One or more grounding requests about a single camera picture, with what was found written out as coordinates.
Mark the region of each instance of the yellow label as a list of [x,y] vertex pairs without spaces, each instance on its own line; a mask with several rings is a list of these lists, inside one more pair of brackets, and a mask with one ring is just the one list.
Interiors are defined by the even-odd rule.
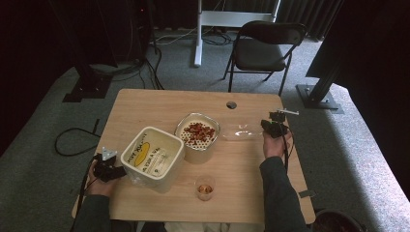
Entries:
[[139,151],[138,156],[136,157],[133,166],[137,167],[139,164],[141,164],[145,160],[149,149],[150,149],[150,143],[145,142],[144,144],[142,144],[141,150]]

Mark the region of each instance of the person's left hand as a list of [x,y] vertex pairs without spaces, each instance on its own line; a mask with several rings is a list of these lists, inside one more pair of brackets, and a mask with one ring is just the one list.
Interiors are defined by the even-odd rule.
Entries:
[[89,180],[88,180],[87,188],[86,188],[87,194],[88,195],[104,195],[104,196],[110,197],[119,179],[110,180],[108,182],[104,182],[98,179],[94,175],[94,168],[96,164],[97,162],[94,161],[91,164],[90,169],[88,170]]

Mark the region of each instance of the white plastic container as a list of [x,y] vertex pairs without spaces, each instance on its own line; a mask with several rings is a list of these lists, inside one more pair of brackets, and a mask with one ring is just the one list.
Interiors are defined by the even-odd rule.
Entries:
[[133,184],[159,193],[170,190],[185,157],[184,142],[153,127],[144,128],[121,155]]
[[[188,129],[196,124],[200,124],[202,129],[213,130],[212,135],[203,140],[190,140],[192,134]],[[219,134],[220,125],[212,118],[201,113],[189,114],[178,124],[177,129],[175,130],[175,135],[181,138],[185,143],[185,160],[193,164],[201,164],[211,159],[214,153],[213,145],[217,141]]]

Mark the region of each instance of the hole in table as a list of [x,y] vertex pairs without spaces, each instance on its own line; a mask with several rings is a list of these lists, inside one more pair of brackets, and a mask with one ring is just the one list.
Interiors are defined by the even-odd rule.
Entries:
[[234,109],[236,108],[237,104],[234,101],[229,101],[226,103],[226,107],[230,108],[230,109]]

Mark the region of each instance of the table top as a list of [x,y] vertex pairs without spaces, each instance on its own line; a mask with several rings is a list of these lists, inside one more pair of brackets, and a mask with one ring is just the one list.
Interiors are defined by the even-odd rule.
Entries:
[[[227,107],[235,102],[237,107]],[[113,219],[142,221],[202,221],[263,223],[263,188],[259,165],[264,160],[263,138],[226,139],[231,126],[260,127],[269,112],[283,108],[279,96],[267,94],[217,93],[163,90],[121,90],[113,105],[98,146],[121,154],[145,127],[173,133],[178,123],[193,112],[202,113],[220,124],[220,136],[213,145],[212,158],[203,164],[184,160],[180,173],[167,193],[134,185],[121,179],[111,197]],[[214,196],[199,200],[194,193],[195,178],[209,174],[216,179]],[[288,176],[297,191],[307,190],[296,149],[289,159]],[[314,211],[309,197],[300,198],[307,224]]]

